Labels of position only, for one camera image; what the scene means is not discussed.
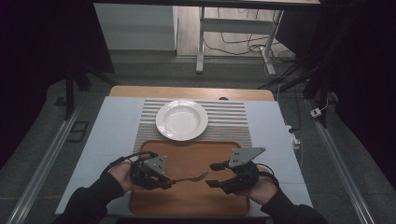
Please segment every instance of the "metal rail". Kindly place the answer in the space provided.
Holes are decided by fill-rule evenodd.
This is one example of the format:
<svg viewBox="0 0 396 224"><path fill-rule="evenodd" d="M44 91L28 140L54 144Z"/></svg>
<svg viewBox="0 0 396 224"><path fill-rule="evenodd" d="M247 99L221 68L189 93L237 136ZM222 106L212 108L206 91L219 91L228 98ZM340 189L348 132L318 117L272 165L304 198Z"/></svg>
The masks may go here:
<svg viewBox="0 0 396 224"><path fill-rule="evenodd" d="M314 107L308 100L305 100L305 105L308 107L309 111L313 110ZM317 126L318 133L329 152L329 156L332 159L332 164L334 165L337 174L340 176L341 182L344 185L346 193L349 195L353 206L355 207L356 214L358 215L361 223L364 224L372 224L375 223L375 220L370 212L369 207L367 206L366 201L361 195L361 191L356 186L355 181L353 180L350 172L347 169L346 164L338 151L337 146L332 140L332 136L330 135L327 129L324 129L318 119L315 119L315 124Z"/></svg>
<svg viewBox="0 0 396 224"><path fill-rule="evenodd" d="M22 196L18 200L17 205L14 207L14 210L9 216L7 223L23 223L26 219L33 203L35 202L38 192L41 190L53 163L55 162L62 146L64 145L67 135L73 127L73 123L79 114L81 106L85 103L86 95L86 93L81 94L81 98L78 99L78 104L74 112L71 114L68 120L65 120L61 124L61 127L55 134L55 137L50 143L46 154L38 164L38 167L35 169L35 173L33 174Z"/></svg>

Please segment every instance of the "human hand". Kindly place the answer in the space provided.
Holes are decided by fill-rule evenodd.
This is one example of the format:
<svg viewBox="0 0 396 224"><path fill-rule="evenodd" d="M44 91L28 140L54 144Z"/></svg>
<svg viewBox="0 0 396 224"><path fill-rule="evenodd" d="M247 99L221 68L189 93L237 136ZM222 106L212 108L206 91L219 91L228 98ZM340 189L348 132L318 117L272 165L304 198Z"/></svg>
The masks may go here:
<svg viewBox="0 0 396 224"><path fill-rule="evenodd" d="M260 172L269 173L268 169L263 168L260 165L258 165L257 168ZM251 189L236 192L235 195L246 196L253 200L253 202L265 205L276 193L277 188L273 180L268 176L259 176L259 180Z"/></svg>
<svg viewBox="0 0 396 224"><path fill-rule="evenodd" d="M129 170L131 169L130 161L123 161L120 164L112 167L108 172L113 175L117 181L119 181L123 191L126 193L130 190L144 189L136 186L132 183L131 177L129 176Z"/></svg>

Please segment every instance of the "white wall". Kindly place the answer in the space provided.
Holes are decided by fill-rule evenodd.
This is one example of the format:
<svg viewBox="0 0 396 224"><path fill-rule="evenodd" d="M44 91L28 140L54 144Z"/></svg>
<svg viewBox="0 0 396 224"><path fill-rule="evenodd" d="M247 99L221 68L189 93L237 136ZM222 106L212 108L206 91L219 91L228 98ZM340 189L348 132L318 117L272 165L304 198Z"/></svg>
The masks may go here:
<svg viewBox="0 0 396 224"><path fill-rule="evenodd" d="M176 49L176 7L94 5L108 49Z"/></svg>

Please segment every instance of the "white tablecloth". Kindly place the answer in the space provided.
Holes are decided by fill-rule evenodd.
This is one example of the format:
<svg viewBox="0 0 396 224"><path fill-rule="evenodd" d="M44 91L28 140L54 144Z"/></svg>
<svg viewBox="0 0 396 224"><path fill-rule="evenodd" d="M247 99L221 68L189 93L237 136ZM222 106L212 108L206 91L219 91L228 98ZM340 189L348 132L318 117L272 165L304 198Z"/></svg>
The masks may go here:
<svg viewBox="0 0 396 224"><path fill-rule="evenodd" d="M134 97L105 99L55 214L64 211L74 190L90 186L110 162L132 154L146 100L152 99ZM193 100L202 104L211 102ZM277 102L228 101L228 103L244 106L251 145L266 148L266 151L254 161L264 163L274 170L280 187L293 203L312 206ZM130 198L130 193L126 193L122 198L112 201L107 206L108 214L116 217L134 217L128 206ZM260 211L260 206L251 202L247 217L262 216L266 215Z"/></svg>

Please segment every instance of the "person's right hand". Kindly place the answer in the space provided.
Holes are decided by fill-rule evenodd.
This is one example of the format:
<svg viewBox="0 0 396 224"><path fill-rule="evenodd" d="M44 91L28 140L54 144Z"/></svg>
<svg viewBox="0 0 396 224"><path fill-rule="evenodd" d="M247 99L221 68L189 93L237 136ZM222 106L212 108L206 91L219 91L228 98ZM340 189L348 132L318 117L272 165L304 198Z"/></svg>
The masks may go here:
<svg viewBox="0 0 396 224"><path fill-rule="evenodd" d="M260 172L269 173L268 169L260 165L257 168ZM277 188L272 179L268 176L259 176L259 180L251 189L236 192L235 195L246 196L258 204L265 205L276 193Z"/></svg>

